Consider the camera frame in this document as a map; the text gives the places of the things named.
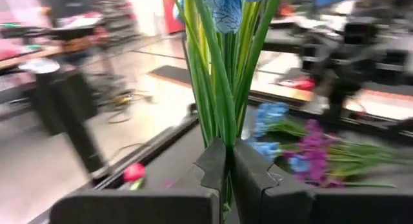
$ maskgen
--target white wall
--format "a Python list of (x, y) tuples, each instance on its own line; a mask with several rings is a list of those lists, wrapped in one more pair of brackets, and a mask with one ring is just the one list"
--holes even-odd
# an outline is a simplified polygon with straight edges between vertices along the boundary
[(165, 33), (163, 0), (130, 0), (137, 19), (138, 32), (146, 36)]

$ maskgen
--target black stand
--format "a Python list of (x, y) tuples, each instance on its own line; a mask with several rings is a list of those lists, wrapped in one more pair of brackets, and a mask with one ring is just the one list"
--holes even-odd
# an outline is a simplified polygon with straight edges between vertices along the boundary
[(108, 165), (103, 162), (91, 133), (83, 123), (82, 111), (60, 64), (51, 59), (35, 59), (19, 68), (35, 74), (37, 91), (50, 103), (50, 112), (60, 118), (74, 150), (90, 175), (91, 183), (99, 184), (109, 175)]

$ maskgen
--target tiled floor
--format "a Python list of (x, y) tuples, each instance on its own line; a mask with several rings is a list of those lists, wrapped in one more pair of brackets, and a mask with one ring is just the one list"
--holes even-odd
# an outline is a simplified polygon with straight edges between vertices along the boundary
[[(122, 50), (126, 53), (116, 55)], [(88, 121), (87, 125), (104, 157), (114, 163), (135, 149), (127, 148), (112, 159), (112, 154), (120, 147), (145, 143), (178, 123), (194, 98), (189, 88), (145, 75), (163, 65), (186, 68), (185, 60), (179, 59), (184, 56), (179, 38), (133, 43), (114, 50), (111, 55), (115, 72), (126, 76), (129, 87), (149, 91), (157, 101), (138, 101), (130, 107), (133, 118), (124, 123), (108, 124), (109, 113)], [(267, 64), (275, 57), (281, 59), (285, 57), (283, 55), (263, 52), (260, 64)], [(287, 65), (282, 61), (289, 60), (277, 60), (263, 70), (284, 73)], [(93, 57), (84, 70), (90, 72), (101, 68), (99, 57)], [(256, 79), (268, 77), (260, 76), (260, 73)], [(86, 183), (86, 175), (72, 152), (70, 142), (63, 134), (48, 137), (39, 128), (33, 113), (0, 123), (0, 168), (2, 224), (27, 223), (57, 199)]]

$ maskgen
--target floor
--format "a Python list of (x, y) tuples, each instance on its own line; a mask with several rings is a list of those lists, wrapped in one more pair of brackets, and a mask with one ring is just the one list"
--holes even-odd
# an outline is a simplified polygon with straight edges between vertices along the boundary
[[(262, 70), (285, 73), (290, 58), (276, 52), (263, 52)], [(163, 65), (186, 68), (179, 38), (149, 39), (113, 50), (110, 60), (117, 74), (127, 78), (130, 88), (144, 90), (155, 97), (154, 103), (138, 101), (130, 108), (133, 118), (108, 124), (110, 114), (102, 113), (88, 121), (97, 145), (106, 160), (115, 163), (140, 144), (176, 125), (186, 115), (186, 106), (194, 102), (192, 91), (146, 75)], [(102, 70), (99, 56), (91, 57), (84, 70)], [(258, 80), (268, 79), (257, 72)], [(0, 106), (0, 112), (10, 107)], [(123, 146), (137, 143), (122, 150)], [(72, 152), (64, 134), (48, 137), (33, 113), (25, 113), (0, 123), (0, 223), (24, 224), (48, 209), (56, 200), (86, 183), (86, 174)]]

